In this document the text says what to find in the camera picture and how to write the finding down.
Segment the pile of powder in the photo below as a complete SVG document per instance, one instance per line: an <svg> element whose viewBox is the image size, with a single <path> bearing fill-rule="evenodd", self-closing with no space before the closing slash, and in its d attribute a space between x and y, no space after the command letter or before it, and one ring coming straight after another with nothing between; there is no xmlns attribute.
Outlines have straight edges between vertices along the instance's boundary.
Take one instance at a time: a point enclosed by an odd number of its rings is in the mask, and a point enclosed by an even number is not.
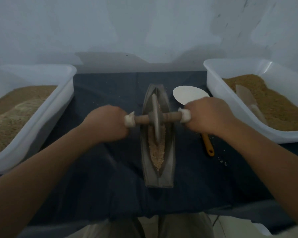
<svg viewBox="0 0 298 238"><path fill-rule="evenodd" d="M14 139L56 86L14 89L0 98L0 152Z"/></svg>
<svg viewBox="0 0 298 238"><path fill-rule="evenodd" d="M154 132L154 127L149 125L148 127L148 142L150 150L150 158L155 166L156 170L159 171L163 164L165 154L165 141L166 141L166 126L161 126L161 141L158 144Z"/></svg>
<svg viewBox="0 0 298 238"><path fill-rule="evenodd" d="M236 84L251 91L269 127L281 131L298 131L298 107L285 96L267 88L261 77L249 74L223 80L234 92Z"/></svg>

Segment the pants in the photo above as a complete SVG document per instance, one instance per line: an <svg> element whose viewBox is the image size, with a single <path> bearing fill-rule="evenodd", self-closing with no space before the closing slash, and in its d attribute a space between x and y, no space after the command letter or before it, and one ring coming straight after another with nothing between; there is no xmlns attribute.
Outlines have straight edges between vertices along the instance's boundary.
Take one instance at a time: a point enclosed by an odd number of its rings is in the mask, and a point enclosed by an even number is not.
<svg viewBox="0 0 298 238"><path fill-rule="evenodd" d="M159 216L158 238L214 238L210 218L205 213ZM88 225L67 238L145 238L137 218Z"/></svg>

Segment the black wire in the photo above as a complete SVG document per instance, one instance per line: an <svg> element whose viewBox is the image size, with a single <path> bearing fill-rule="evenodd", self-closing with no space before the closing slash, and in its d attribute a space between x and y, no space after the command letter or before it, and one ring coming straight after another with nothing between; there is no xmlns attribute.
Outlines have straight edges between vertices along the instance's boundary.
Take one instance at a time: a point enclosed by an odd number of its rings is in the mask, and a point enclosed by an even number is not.
<svg viewBox="0 0 298 238"><path fill-rule="evenodd" d="M219 219L219 217L220 217L220 216L217 216L217 217L216 217L215 221L213 222L212 227L214 227L214 225L215 225L215 223L217 222L217 220Z"/></svg>

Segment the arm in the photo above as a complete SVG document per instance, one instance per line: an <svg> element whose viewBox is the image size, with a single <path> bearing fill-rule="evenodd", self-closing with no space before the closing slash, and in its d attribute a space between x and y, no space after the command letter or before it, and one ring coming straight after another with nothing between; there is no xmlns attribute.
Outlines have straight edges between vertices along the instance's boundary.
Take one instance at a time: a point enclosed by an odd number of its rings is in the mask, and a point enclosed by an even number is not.
<svg viewBox="0 0 298 238"><path fill-rule="evenodd" d="M219 136L235 148L298 223L298 156L236 119L221 99L203 98L185 108L192 115L187 126L199 133Z"/></svg>
<svg viewBox="0 0 298 238"><path fill-rule="evenodd" d="M29 223L68 167L101 142L127 136L126 113L104 106L81 125L0 177L0 237L15 237Z"/></svg>

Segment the person's right arm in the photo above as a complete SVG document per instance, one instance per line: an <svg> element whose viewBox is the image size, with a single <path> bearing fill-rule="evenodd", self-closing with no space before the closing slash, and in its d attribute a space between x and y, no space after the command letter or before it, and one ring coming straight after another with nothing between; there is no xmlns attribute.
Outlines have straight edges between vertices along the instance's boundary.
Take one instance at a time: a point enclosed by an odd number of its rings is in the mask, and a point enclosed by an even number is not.
<svg viewBox="0 0 298 238"><path fill-rule="evenodd" d="M235 118L221 99L203 98L188 103L185 108L192 116L187 127L216 135L236 149L298 223L298 156Z"/></svg>

